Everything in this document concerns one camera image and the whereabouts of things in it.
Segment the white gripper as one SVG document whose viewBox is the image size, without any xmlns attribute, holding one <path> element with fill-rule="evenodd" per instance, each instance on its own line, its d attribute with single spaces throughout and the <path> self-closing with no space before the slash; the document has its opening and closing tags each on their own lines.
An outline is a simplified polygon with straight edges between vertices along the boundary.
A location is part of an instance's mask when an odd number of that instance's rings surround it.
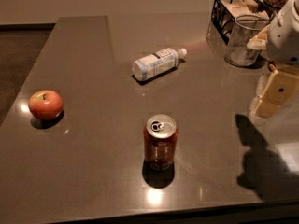
<svg viewBox="0 0 299 224">
<path fill-rule="evenodd" d="M 299 65 L 299 0 L 288 0 L 284 7 L 247 43 L 249 49 L 266 50 L 278 63 Z M 280 66 L 260 77 L 253 99 L 253 114 L 268 119 L 299 91 L 299 69 Z"/>
</svg>

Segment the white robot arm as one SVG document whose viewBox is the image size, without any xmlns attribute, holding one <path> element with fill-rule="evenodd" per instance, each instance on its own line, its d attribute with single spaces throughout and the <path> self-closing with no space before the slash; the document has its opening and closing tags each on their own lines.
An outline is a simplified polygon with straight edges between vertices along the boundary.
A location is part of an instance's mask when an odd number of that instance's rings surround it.
<svg viewBox="0 0 299 224">
<path fill-rule="evenodd" d="M 255 115 L 267 119 L 298 91 L 299 0 L 288 0 L 247 47 L 265 50 L 272 69 L 268 77 L 260 79 L 251 107 Z"/>
</svg>

